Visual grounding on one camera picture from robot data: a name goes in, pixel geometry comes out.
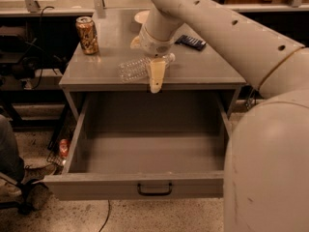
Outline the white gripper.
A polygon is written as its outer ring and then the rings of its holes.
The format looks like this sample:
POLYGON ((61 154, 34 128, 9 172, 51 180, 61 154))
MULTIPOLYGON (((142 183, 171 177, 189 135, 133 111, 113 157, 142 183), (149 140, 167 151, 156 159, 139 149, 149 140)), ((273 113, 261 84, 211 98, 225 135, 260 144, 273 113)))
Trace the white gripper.
MULTIPOLYGON (((170 51, 173 44, 175 30, 163 27, 143 25, 139 37, 136 36, 130 43, 132 49, 140 48, 150 56, 163 56, 170 51)), ((155 58, 147 66, 150 90, 153 94, 161 90, 166 70, 163 58, 155 58)))

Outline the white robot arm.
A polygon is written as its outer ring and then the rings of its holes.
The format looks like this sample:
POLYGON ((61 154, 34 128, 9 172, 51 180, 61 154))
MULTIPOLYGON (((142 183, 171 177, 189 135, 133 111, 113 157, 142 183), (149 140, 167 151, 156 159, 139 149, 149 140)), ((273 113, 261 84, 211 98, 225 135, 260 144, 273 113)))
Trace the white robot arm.
POLYGON ((212 0, 151 0, 139 33, 152 56, 191 27, 236 72, 252 103, 232 131, 224 180, 225 232, 309 232, 309 52, 212 0))

